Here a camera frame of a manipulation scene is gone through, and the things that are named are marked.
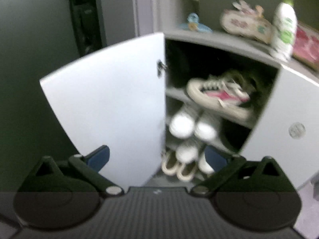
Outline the cream clog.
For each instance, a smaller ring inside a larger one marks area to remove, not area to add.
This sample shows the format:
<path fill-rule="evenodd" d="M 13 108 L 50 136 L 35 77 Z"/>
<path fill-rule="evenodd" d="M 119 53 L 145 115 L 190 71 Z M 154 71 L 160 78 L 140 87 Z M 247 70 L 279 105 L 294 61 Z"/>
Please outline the cream clog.
<path fill-rule="evenodd" d="M 189 164 L 181 164 L 176 172 L 176 176 L 180 181 L 191 181 L 198 170 L 197 162 L 193 161 Z"/>
<path fill-rule="evenodd" d="M 179 168 L 175 151 L 168 150 L 162 157 L 161 170 L 165 175 L 174 176 Z"/>

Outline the left white cabinet door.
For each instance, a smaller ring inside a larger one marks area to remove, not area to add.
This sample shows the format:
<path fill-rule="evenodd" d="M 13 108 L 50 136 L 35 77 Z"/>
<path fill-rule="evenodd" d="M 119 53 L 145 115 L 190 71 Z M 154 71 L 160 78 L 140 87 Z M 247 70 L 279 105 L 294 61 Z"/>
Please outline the left white cabinet door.
<path fill-rule="evenodd" d="M 100 173 L 128 189 L 156 173 L 165 142 L 165 38 L 134 38 L 82 57 L 40 80 L 57 120 L 86 156 L 110 149 Z"/>

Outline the white cabinet door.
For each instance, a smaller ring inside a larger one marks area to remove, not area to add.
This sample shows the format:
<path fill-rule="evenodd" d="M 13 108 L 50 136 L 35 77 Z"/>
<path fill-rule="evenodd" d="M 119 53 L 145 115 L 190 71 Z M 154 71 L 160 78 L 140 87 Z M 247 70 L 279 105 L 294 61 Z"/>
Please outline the white cabinet door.
<path fill-rule="evenodd" d="M 318 83 L 287 66 L 241 154 L 251 161 L 274 158 L 299 188 L 318 173 Z"/>
<path fill-rule="evenodd" d="M 57 120 L 86 156 L 110 149 L 100 173 L 128 189 L 156 173 L 165 142 L 165 38 L 134 38 L 82 57 L 40 80 Z"/>

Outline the pink white sneaker on shelf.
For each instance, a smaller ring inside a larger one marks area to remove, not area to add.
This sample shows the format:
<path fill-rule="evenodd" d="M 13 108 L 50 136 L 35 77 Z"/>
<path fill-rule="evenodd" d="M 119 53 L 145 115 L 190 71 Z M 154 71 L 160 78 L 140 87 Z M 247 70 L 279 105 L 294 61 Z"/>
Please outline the pink white sneaker on shelf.
<path fill-rule="evenodd" d="M 187 83 L 186 92 L 205 109 L 246 121 L 253 112 L 251 99 L 256 87 L 241 74 L 226 74 L 207 80 L 191 79 Z"/>

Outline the right white cabinet door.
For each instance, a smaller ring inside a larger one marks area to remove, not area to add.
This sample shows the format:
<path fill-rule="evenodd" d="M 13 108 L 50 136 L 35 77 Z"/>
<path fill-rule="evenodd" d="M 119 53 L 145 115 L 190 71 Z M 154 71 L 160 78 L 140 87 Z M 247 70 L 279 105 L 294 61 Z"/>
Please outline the right white cabinet door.
<path fill-rule="evenodd" d="M 318 83 L 287 66 L 241 154 L 251 161 L 274 158 L 299 188 L 318 173 Z"/>

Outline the grey shoe cabinet shelves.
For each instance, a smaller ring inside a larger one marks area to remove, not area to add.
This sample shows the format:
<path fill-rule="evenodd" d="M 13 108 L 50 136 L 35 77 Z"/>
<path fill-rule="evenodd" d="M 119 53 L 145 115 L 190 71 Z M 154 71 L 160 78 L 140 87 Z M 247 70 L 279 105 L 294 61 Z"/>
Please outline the grey shoe cabinet shelves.
<path fill-rule="evenodd" d="M 222 32 L 165 31 L 167 105 L 182 103 L 171 134 L 196 134 L 249 161 L 273 157 L 296 187 L 318 180 L 318 75 Z"/>

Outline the blue ornament on cabinet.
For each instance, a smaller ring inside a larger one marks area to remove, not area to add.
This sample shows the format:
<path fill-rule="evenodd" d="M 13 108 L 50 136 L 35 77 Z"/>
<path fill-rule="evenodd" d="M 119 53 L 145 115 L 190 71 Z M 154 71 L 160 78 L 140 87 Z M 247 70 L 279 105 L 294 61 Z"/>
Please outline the blue ornament on cabinet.
<path fill-rule="evenodd" d="M 206 25 L 200 23 L 199 16 L 196 13 L 190 13 L 186 23 L 182 23 L 179 26 L 182 30 L 200 32 L 200 33 L 212 33 L 212 29 Z"/>

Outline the dark entrance door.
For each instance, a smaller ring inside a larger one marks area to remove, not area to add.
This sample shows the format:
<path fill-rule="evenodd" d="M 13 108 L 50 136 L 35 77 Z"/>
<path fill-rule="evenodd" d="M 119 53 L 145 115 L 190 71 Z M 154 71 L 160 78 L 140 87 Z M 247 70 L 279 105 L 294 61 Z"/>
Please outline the dark entrance door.
<path fill-rule="evenodd" d="M 69 8 L 79 55 L 106 47 L 101 0 L 69 0 Z"/>

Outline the pink patterned box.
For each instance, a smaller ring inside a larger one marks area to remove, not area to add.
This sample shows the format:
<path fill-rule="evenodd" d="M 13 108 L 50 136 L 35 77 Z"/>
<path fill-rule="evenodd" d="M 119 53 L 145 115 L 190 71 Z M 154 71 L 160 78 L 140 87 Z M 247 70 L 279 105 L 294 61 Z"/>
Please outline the pink patterned box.
<path fill-rule="evenodd" d="M 318 72 L 318 30 L 298 22 L 292 56 Z"/>

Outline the white decorated tissue box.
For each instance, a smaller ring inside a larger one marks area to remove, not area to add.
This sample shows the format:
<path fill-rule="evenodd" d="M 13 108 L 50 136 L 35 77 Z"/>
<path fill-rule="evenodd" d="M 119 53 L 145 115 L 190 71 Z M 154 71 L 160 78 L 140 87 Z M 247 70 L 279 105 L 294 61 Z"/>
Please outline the white decorated tissue box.
<path fill-rule="evenodd" d="M 229 34 L 270 44 L 272 24 L 264 18 L 263 7 L 255 5 L 252 8 L 244 0 L 237 0 L 232 5 L 235 10 L 225 9 L 221 14 L 221 27 Z"/>

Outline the white green bottle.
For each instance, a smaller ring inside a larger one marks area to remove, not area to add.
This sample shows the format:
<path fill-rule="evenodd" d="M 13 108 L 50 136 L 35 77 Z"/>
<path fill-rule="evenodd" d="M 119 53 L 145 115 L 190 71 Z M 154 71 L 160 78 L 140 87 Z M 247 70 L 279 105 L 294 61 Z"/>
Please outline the white green bottle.
<path fill-rule="evenodd" d="M 270 41 L 270 55 L 280 61 L 291 59 L 297 32 L 294 0 L 282 0 L 276 7 Z"/>

